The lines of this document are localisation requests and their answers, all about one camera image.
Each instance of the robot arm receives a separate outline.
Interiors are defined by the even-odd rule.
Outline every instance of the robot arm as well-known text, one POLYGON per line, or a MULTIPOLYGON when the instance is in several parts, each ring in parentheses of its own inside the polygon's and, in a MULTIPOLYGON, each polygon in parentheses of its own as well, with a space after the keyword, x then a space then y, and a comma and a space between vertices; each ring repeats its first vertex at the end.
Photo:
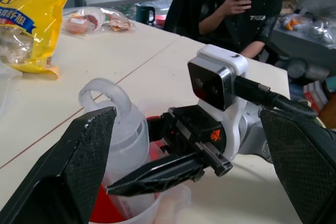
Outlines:
POLYGON ((335 223, 335 133, 315 124, 316 113, 309 107, 246 79, 247 61, 240 55, 206 46, 188 68, 198 104, 170 108, 148 120, 150 141, 162 140, 169 156, 145 164, 107 187, 107 193, 165 191, 189 179, 198 181, 209 166, 220 177, 230 171, 238 153, 257 154, 253 148, 260 145, 260 156, 272 158, 302 222, 335 223), (267 141, 246 141, 246 101, 260 106, 267 141))

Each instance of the black cable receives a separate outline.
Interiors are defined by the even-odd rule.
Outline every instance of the black cable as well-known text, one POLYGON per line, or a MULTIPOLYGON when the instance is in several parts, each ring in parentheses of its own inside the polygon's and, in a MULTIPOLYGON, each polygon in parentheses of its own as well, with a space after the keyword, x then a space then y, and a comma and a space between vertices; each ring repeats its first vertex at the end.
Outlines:
POLYGON ((269 87, 258 82, 237 76, 235 94, 249 102, 273 109, 277 107, 287 112, 302 114, 314 119, 318 114, 312 108, 300 102, 291 101, 281 94, 274 93, 269 87))

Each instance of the black shirt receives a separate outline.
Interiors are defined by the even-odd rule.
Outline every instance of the black shirt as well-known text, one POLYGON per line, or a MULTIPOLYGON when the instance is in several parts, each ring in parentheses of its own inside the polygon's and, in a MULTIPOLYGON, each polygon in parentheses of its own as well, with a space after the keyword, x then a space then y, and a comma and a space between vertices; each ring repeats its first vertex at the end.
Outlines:
MULTIPOLYGON (((213 14, 225 0, 203 0, 200 21, 213 14)), ((231 51, 241 52, 253 41, 266 42, 277 17, 282 0, 252 0, 251 9, 243 14, 227 16, 215 31, 199 40, 231 51)))

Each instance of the person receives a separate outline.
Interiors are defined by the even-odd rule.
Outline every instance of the person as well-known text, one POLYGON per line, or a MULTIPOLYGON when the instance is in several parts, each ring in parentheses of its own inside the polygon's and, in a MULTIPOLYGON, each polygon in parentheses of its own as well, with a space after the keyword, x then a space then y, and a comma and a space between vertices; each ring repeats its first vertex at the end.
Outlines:
POLYGON ((255 58, 281 12, 282 0, 204 0, 199 41, 255 58))

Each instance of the plastic bottle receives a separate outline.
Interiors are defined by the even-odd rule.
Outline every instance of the plastic bottle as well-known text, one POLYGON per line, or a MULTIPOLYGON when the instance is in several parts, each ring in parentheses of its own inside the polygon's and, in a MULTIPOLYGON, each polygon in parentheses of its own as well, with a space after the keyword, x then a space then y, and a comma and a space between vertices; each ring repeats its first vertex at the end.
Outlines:
MULTIPOLYGON (((103 186, 113 184, 150 161, 146 119, 117 84, 106 79, 93 79, 79 92, 79 103, 86 113, 107 106, 114 106, 117 110, 103 186), (108 100, 95 103, 92 91, 104 94, 108 100)), ((110 196, 110 199, 127 219, 144 212, 155 201, 153 194, 134 197, 110 196)))

